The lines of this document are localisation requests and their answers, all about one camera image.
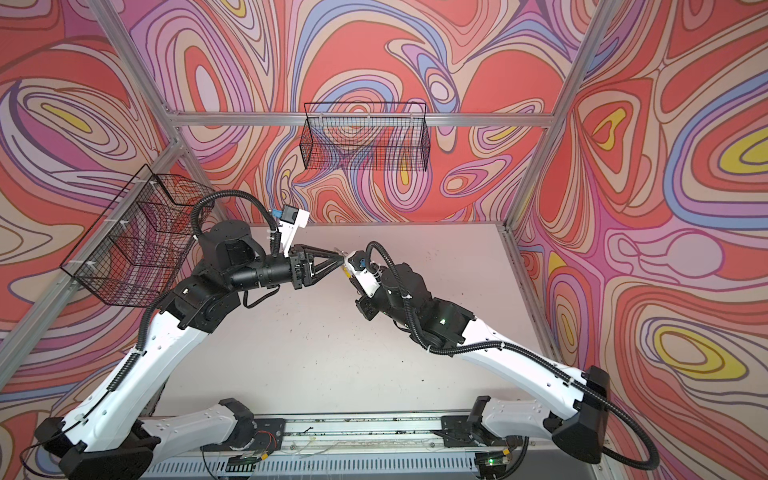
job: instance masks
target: white table surface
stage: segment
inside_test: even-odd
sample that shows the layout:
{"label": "white table surface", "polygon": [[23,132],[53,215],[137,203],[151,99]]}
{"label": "white table surface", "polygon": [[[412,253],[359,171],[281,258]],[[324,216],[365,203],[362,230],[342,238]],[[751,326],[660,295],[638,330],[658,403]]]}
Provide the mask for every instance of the white table surface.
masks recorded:
{"label": "white table surface", "polygon": [[[268,249],[266,228],[253,236]],[[351,252],[370,240],[420,273],[433,296],[541,351],[495,225],[307,227],[295,243]],[[256,414],[469,409],[480,395],[531,398],[479,366],[423,351],[381,313],[368,322],[357,297],[339,268],[315,286],[283,285],[258,307],[239,307],[176,368],[155,415],[228,397]]]}

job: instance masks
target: wire mesh basket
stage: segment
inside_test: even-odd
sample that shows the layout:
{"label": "wire mesh basket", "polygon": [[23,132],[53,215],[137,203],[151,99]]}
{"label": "wire mesh basket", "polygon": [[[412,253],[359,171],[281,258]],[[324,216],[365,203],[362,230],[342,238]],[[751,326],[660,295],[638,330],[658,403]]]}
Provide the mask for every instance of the wire mesh basket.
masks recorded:
{"label": "wire mesh basket", "polygon": [[[141,170],[113,200],[122,198],[131,184],[141,189],[107,236],[84,261],[71,260],[100,217],[61,264],[63,271],[107,305],[148,306],[171,287],[192,247],[192,207],[212,192],[180,175],[151,174],[147,180],[137,180]],[[203,218],[212,208],[203,209]]]}
{"label": "wire mesh basket", "polygon": [[307,170],[424,170],[429,164],[422,102],[310,102],[300,150]]}

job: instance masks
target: swirling pattern backdrop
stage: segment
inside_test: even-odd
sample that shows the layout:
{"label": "swirling pattern backdrop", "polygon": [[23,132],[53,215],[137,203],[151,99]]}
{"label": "swirling pattern backdrop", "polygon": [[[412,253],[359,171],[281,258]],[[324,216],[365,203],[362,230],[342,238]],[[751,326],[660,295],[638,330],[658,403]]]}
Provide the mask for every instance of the swirling pattern backdrop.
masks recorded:
{"label": "swirling pattern backdrop", "polygon": [[565,360],[611,374],[654,478],[768,478],[766,147],[768,3],[628,0],[516,219]]}
{"label": "swirling pattern backdrop", "polygon": [[[90,12],[0,2],[0,338],[122,185],[166,145]],[[134,342],[137,313],[74,295],[0,392],[0,477],[44,417],[70,409]],[[53,472],[41,453],[40,469]]]}
{"label": "swirling pattern backdrop", "polygon": [[[126,28],[175,111],[302,111],[307,101],[424,101],[430,111],[549,112],[594,5],[564,2],[126,2]],[[307,172],[300,129],[189,127],[214,185],[316,222],[499,221],[540,137],[432,130],[425,173]],[[232,200],[235,217],[261,221]]]}

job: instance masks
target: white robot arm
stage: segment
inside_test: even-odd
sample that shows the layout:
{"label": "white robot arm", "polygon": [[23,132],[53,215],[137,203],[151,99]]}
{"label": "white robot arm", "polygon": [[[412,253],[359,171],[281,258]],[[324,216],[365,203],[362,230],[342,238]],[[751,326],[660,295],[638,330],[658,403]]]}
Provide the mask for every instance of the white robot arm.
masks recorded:
{"label": "white robot arm", "polygon": [[[227,194],[245,197],[266,212],[255,197],[238,190],[216,192],[198,205]],[[145,310],[137,345],[106,380],[64,418],[46,419],[35,431],[40,445],[61,458],[59,467],[70,480],[135,480],[152,465],[203,445],[246,448],[256,427],[253,414],[235,399],[173,419],[142,422],[137,417],[181,360],[240,305],[238,292],[259,286],[274,289],[252,304],[244,295],[243,305],[251,308],[276,293],[282,283],[290,282],[296,289],[311,286],[341,265],[361,295],[356,304],[365,318],[384,313],[407,327],[422,348],[459,355],[490,369],[543,406],[537,412],[519,412],[501,400],[478,398],[470,415],[475,442],[491,445],[510,435],[552,438],[575,458],[600,461],[608,411],[617,411],[606,399],[607,373],[596,367],[582,372],[542,359],[472,312],[432,297],[420,275],[407,264],[394,265],[376,242],[346,258],[306,245],[291,247],[296,228],[306,225],[305,210],[286,207],[279,226],[272,217],[267,219],[271,230],[267,253],[251,237],[250,227],[239,220],[221,222],[202,233],[197,222],[200,210],[195,209],[193,232],[204,259],[190,277]],[[387,267],[371,262],[374,248],[382,252]],[[157,309],[161,312],[153,317]],[[630,426],[651,456],[647,462],[635,461],[634,466],[655,468],[658,454],[653,442],[646,442],[639,426]]]}

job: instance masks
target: white bracket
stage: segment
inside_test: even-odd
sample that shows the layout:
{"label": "white bracket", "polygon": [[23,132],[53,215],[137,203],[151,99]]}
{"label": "white bracket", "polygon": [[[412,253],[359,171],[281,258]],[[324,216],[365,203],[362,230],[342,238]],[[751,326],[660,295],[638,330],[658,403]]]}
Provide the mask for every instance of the white bracket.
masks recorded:
{"label": "white bracket", "polygon": [[296,230],[306,227],[310,221],[310,212],[299,209],[296,214],[296,221],[288,223],[280,220],[277,229],[280,231],[280,246],[283,248],[283,256],[288,257],[290,246],[293,244],[293,238],[296,236]]}

